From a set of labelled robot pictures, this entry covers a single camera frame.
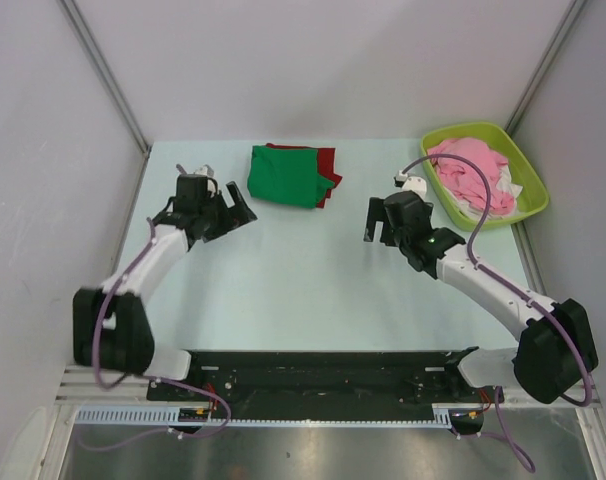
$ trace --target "metal floor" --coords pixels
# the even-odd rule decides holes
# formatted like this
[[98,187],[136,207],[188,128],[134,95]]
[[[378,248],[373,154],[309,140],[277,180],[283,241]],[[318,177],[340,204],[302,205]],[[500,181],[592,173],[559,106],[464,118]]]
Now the metal floor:
[[[534,460],[534,478],[589,480],[594,473],[573,410],[506,411],[514,437]],[[446,430],[230,428],[204,440],[151,436],[109,453],[92,445],[149,427],[76,426],[62,480],[370,480],[533,478],[509,448],[491,439],[457,441]],[[499,431],[490,411],[484,427]]]

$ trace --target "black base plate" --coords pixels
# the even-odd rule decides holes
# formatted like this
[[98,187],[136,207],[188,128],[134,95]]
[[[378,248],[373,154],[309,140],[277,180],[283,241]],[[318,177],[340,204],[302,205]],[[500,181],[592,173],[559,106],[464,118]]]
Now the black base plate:
[[[432,420],[433,403],[480,401],[455,366],[467,353],[195,352],[185,383],[211,384],[239,420]],[[160,384],[147,399],[203,396]]]

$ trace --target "cable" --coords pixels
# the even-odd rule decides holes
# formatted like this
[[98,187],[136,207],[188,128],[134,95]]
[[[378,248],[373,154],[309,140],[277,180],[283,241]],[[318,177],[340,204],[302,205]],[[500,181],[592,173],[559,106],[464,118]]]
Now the cable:
[[[216,390],[214,390],[214,386],[211,383],[207,383],[205,385],[205,388],[207,389],[208,392],[212,392],[212,393],[216,393]],[[216,411],[216,407],[218,407],[219,402],[214,400],[210,400],[210,411]]]
[[[92,369],[94,372],[94,379],[96,380],[96,383],[104,390],[111,390],[111,389],[115,388],[123,380],[125,380],[125,378],[127,378],[127,376],[128,376],[127,373],[124,373],[115,382],[106,383],[103,380],[103,377],[101,376],[101,363],[100,363],[99,349],[101,346],[101,332],[103,330],[103,320],[105,319],[105,314],[107,313],[107,309],[108,309],[110,302],[112,301],[112,298],[114,298],[114,295],[118,291],[121,284],[127,279],[127,277],[130,275],[130,273],[132,273],[132,271],[134,271],[134,269],[141,263],[141,261],[143,261],[143,259],[148,254],[148,252],[156,244],[156,230],[154,227],[154,223],[152,222],[152,220],[149,217],[146,220],[150,227],[150,238],[149,238],[147,244],[145,245],[145,247],[143,247],[143,249],[139,252],[139,254],[136,256],[136,258],[134,260],[132,260],[132,262],[125,268],[123,273],[116,279],[116,281],[114,282],[114,285],[112,285],[112,287],[108,291],[107,295],[103,299],[103,302],[101,303],[101,307],[99,308],[99,313],[96,317],[96,324],[94,325],[94,335],[92,337]],[[220,403],[221,405],[223,405],[223,408],[225,408],[225,411],[227,414],[226,418],[223,421],[223,423],[221,425],[219,425],[218,427],[216,427],[215,429],[206,430],[203,432],[201,430],[199,430],[198,432],[195,432],[192,434],[181,432],[178,434],[179,438],[182,438],[183,436],[187,436],[187,437],[191,437],[191,438],[210,437],[212,435],[219,433],[221,430],[223,430],[227,426],[227,424],[230,422],[230,420],[232,419],[232,410],[230,409],[230,406],[228,405],[228,403],[225,400],[223,400],[223,398],[221,398],[219,395],[217,395],[214,392],[208,392],[201,388],[194,387],[192,385],[188,385],[185,383],[177,382],[177,381],[171,380],[169,378],[151,378],[151,377],[144,377],[144,378],[147,378],[148,380],[156,381],[157,383],[158,382],[167,383],[168,385],[172,385],[175,387],[183,388],[185,390],[189,390],[191,392],[205,395],[206,397],[213,399],[216,403]],[[79,445],[81,445],[86,450],[90,450],[90,451],[94,451],[94,452],[108,452],[108,451],[120,448],[122,446],[128,445],[131,442],[134,442],[141,438],[147,437],[148,435],[165,432],[165,431],[167,431],[167,430],[158,429],[158,428],[152,429],[152,430],[147,430],[145,432],[139,433],[138,435],[135,435],[134,437],[131,437],[127,440],[119,442],[115,445],[109,445],[109,446],[104,446],[104,447],[89,446],[89,445],[84,444],[80,439],[79,439]]]
[[487,407],[485,407],[485,406],[483,407],[483,413],[485,413],[490,408],[492,408],[492,400],[487,395],[487,393],[485,393],[485,390],[483,390],[482,388],[479,389],[479,395],[481,396],[481,400],[483,401],[483,403],[487,403]]
[[[152,378],[152,377],[145,377],[148,378],[148,380],[154,380],[157,383],[163,382],[163,383],[167,383],[168,385],[172,385],[174,387],[179,387],[179,388],[183,388],[185,390],[189,390],[195,393],[199,393],[201,395],[205,395],[209,398],[212,398],[213,400],[215,400],[216,402],[219,402],[221,405],[223,405],[223,408],[225,408],[226,411],[226,418],[225,420],[223,420],[223,423],[221,423],[221,425],[216,426],[213,429],[208,429],[208,430],[203,430],[202,428],[200,430],[198,430],[197,432],[194,433],[186,433],[186,432],[179,432],[177,434],[177,438],[180,440],[183,437],[188,437],[188,438],[207,438],[207,437],[211,437],[213,435],[216,435],[217,433],[219,433],[221,430],[223,430],[224,428],[227,427],[227,424],[230,422],[230,420],[232,419],[232,410],[230,409],[229,404],[223,400],[221,397],[219,397],[217,394],[215,393],[211,393],[211,392],[207,392],[205,390],[202,390],[198,387],[193,387],[192,385],[187,385],[185,383],[181,383],[181,382],[177,382],[175,380],[170,380],[169,378]],[[100,447],[96,447],[93,445],[88,445],[85,442],[83,442],[83,440],[81,440],[81,437],[77,438],[77,443],[85,450],[88,450],[90,452],[99,452],[99,453],[105,453],[105,452],[111,452],[113,450],[117,450],[121,447],[125,447],[127,445],[129,445],[130,443],[136,442],[137,440],[140,440],[142,438],[148,437],[150,435],[156,435],[157,433],[175,433],[176,430],[174,430],[173,428],[152,428],[150,430],[146,430],[144,432],[141,432],[137,435],[134,435],[133,437],[130,437],[128,439],[125,439],[121,442],[115,443],[113,445],[106,445],[106,446],[100,446]]]
[[103,303],[101,303],[101,308],[99,308],[99,313],[96,316],[96,324],[94,325],[94,335],[92,336],[92,369],[94,371],[94,379],[96,383],[103,390],[112,390],[114,387],[119,385],[123,380],[125,380],[127,374],[123,374],[118,380],[113,383],[106,383],[101,376],[101,365],[100,365],[100,357],[99,357],[99,348],[101,346],[101,332],[103,331],[103,320],[105,319],[105,314],[107,313],[108,306],[114,298],[114,295],[118,291],[119,287],[123,283],[124,279],[132,273],[132,271],[141,263],[141,261],[145,258],[148,252],[152,249],[154,244],[156,243],[156,230],[154,229],[154,224],[152,220],[148,217],[146,218],[148,225],[150,226],[150,239],[148,240],[143,250],[139,252],[132,263],[130,263],[123,273],[116,279],[114,285],[107,292],[107,295],[103,299]]
[[496,416],[499,420],[499,425],[501,426],[503,435],[501,435],[499,433],[493,433],[493,432],[478,432],[478,433],[471,433],[471,434],[463,435],[463,434],[460,434],[459,432],[457,432],[456,428],[454,426],[452,426],[451,432],[454,435],[456,435],[457,439],[460,439],[460,438],[470,438],[470,439],[471,438],[492,438],[494,440],[498,440],[500,442],[507,443],[508,446],[510,447],[510,449],[512,450],[512,452],[514,453],[514,456],[519,461],[519,463],[521,465],[523,465],[523,468],[525,468],[525,470],[528,473],[535,473],[536,465],[534,465],[534,461],[527,454],[527,452],[525,450],[523,450],[523,447],[521,447],[519,444],[517,444],[514,441],[514,439],[512,438],[512,434],[510,433],[510,431],[507,428],[505,419],[503,418],[503,412],[501,412],[501,408],[499,407],[500,396],[502,393],[503,393],[502,387],[496,387],[496,389],[494,390],[494,405],[496,408]]
[[[451,158],[453,160],[458,160],[460,162],[465,163],[466,165],[469,165],[479,175],[479,177],[481,178],[481,181],[483,182],[483,186],[485,187],[486,198],[485,198],[485,207],[483,208],[483,214],[481,215],[481,218],[479,219],[478,223],[474,227],[474,230],[472,231],[472,234],[470,235],[470,239],[467,243],[467,255],[470,258],[472,265],[474,265],[474,268],[481,270],[483,273],[488,275],[490,278],[494,279],[495,281],[497,281],[498,283],[500,283],[501,285],[506,287],[508,290],[510,290],[511,292],[518,295],[519,298],[526,301],[528,303],[528,305],[532,305],[539,313],[541,313],[554,326],[554,328],[556,328],[556,330],[561,335],[561,338],[563,338],[563,340],[567,344],[568,348],[570,349],[570,352],[572,353],[572,356],[574,357],[574,360],[577,363],[579,371],[581,372],[583,388],[585,390],[585,398],[583,400],[575,400],[573,398],[568,397],[565,394],[561,394],[561,398],[563,398],[564,400],[566,400],[576,406],[580,406],[580,407],[588,406],[590,403],[592,403],[592,382],[590,381],[590,375],[587,371],[587,367],[585,366],[585,363],[583,362],[583,359],[581,358],[581,354],[579,353],[578,349],[574,345],[574,342],[570,338],[569,334],[565,331],[565,329],[558,322],[558,320],[556,318],[554,318],[554,316],[552,316],[552,314],[550,312],[548,312],[541,304],[539,304],[537,301],[535,301],[527,293],[521,291],[521,289],[519,287],[517,287],[516,285],[514,285],[512,282],[510,282],[503,276],[490,270],[485,265],[480,263],[478,258],[476,258],[476,255],[474,254],[474,250],[473,250],[474,240],[476,240],[477,235],[481,231],[481,228],[483,227],[483,224],[487,220],[487,217],[490,213],[490,205],[491,205],[490,202],[491,202],[491,196],[492,196],[492,190],[490,188],[490,184],[487,180],[487,177],[483,173],[483,171],[475,163],[468,160],[467,158],[461,157],[459,155],[450,154],[450,153],[438,153],[438,154],[425,155],[425,156],[413,161],[407,167],[405,167],[401,173],[406,174],[412,168],[419,165],[420,163],[423,163],[426,160],[439,159],[439,158]],[[506,442],[510,446],[510,449],[512,450],[512,452],[514,452],[514,455],[519,460],[521,465],[523,465],[523,467],[528,472],[534,473],[536,471],[534,462],[532,462],[532,459],[527,455],[527,453],[520,446],[518,446],[516,444],[516,442],[512,438],[512,435],[511,435],[509,429],[507,428],[507,424],[505,423],[505,420],[501,413],[501,409],[499,407],[499,397],[502,392],[503,392],[503,388],[500,386],[495,389],[494,405],[496,408],[496,415],[498,417],[499,424],[501,425],[501,430],[503,431],[503,435],[488,432],[488,433],[479,433],[479,435],[477,435],[477,436],[479,436],[479,437],[485,436],[485,437],[494,438],[496,440]]]
[[485,187],[485,195],[486,195],[485,208],[483,209],[483,214],[481,215],[479,222],[476,224],[476,227],[474,227],[474,230],[472,231],[472,234],[470,235],[470,240],[467,243],[467,255],[468,255],[468,257],[470,257],[470,261],[472,262],[472,265],[474,265],[474,268],[478,268],[483,273],[490,276],[491,278],[493,278],[494,280],[499,282],[501,285],[506,287],[508,290],[510,290],[511,292],[518,295],[519,298],[526,301],[529,305],[532,305],[541,315],[543,315],[554,326],[554,328],[556,328],[556,330],[561,335],[561,338],[563,338],[563,340],[567,344],[568,348],[570,349],[570,352],[572,353],[574,360],[576,360],[576,364],[579,368],[579,371],[581,373],[581,379],[583,381],[583,389],[585,390],[585,398],[583,400],[574,400],[565,394],[562,394],[561,398],[563,398],[564,400],[566,400],[578,407],[587,407],[588,405],[590,405],[592,403],[592,382],[590,380],[590,374],[587,371],[587,367],[585,366],[585,363],[583,362],[583,359],[581,358],[581,354],[579,353],[578,349],[574,345],[574,342],[572,341],[572,338],[570,337],[570,335],[563,328],[563,326],[559,323],[559,321],[556,318],[554,318],[554,316],[550,312],[548,312],[540,303],[538,303],[536,300],[534,300],[532,297],[530,297],[527,293],[521,291],[521,289],[519,287],[517,287],[516,285],[514,285],[512,282],[510,282],[506,278],[503,278],[503,276],[501,276],[500,274],[490,270],[485,265],[480,263],[478,258],[476,258],[476,255],[474,254],[474,250],[472,248],[473,244],[474,244],[474,240],[476,239],[476,236],[481,231],[481,228],[483,227],[483,224],[485,223],[485,220],[487,219],[487,217],[490,213],[490,198],[492,196],[492,190],[490,188],[490,184],[488,183],[487,178],[486,178],[485,174],[483,173],[483,171],[479,167],[477,167],[475,163],[471,162],[467,158],[461,157],[459,155],[453,155],[450,153],[437,153],[437,154],[425,155],[425,156],[419,158],[418,160],[413,161],[412,163],[410,163],[407,167],[405,167],[403,169],[402,173],[403,174],[407,173],[409,170],[414,168],[416,165],[423,163],[426,160],[438,159],[438,158],[451,158],[453,160],[458,160],[460,162],[463,162],[466,165],[469,165],[476,173],[478,173],[479,177],[481,177],[481,180],[483,181],[483,186]]

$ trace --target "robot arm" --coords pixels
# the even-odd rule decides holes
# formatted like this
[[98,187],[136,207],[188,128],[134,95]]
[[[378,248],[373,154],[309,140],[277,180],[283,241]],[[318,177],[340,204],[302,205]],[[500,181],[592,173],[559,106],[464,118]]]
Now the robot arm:
[[[551,313],[569,334],[588,371],[598,365],[587,314],[572,299],[557,303],[525,287],[527,300],[517,295],[511,281],[503,283],[477,268],[465,247],[465,240],[448,228],[431,225],[433,205],[420,194],[424,180],[386,199],[371,198],[364,240],[372,242],[377,222],[383,223],[381,242],[398,247],[418,272],[426,272],[460,290],[501,322],[519,342],[518,350],[474,350],[465,356],[458,369],[473,387],[511,386],[518,382],[533,398],[551,403],[581,379],[571,351],[558,331],[534,302]],[[483,262],[483,268],[498,273]]]
[[127,273],[118,272],[99,288],[82,288],[76,293],[74,359],[78,364],[92,365],[95,327],[103,316],[108,319],[101,319],[106,327],[98,349],[103,368],[174,380],[187,376],[189,353],[155,344],[145,305],[172,266],[198,240],[215,240],[256,220],[233,182],[227,189],[234,205],[226,205],[212,175],[209,167],[195,174],[181,173],[176,196],[151,221],[150,242]]

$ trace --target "red cloth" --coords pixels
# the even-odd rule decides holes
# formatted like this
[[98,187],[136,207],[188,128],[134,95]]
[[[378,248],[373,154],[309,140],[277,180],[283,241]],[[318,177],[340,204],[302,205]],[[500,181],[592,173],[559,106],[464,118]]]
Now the red cloth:
[[338,187],[339,183],[341,183],[341,180],[343,179],[341,175],[337,175],[336,173],[334,173],[334,152],[336,151],[336,149],[327,147],[314,148],[301,147],[295,145],[274,145],[273,143],[267,143],[266,146],[270,148],[277,148],[279,150],[300,150],[302,148],[313,148],[314,150],[316,150],[317,171],[320,175],[323,175],[328,180],[334,182],[334,187],[328,188],[327,192],[325,193],[325,198],[323,198],[323,200],[316,204],[317,208],[325,207],[325,200],[332,197],[332,190]]

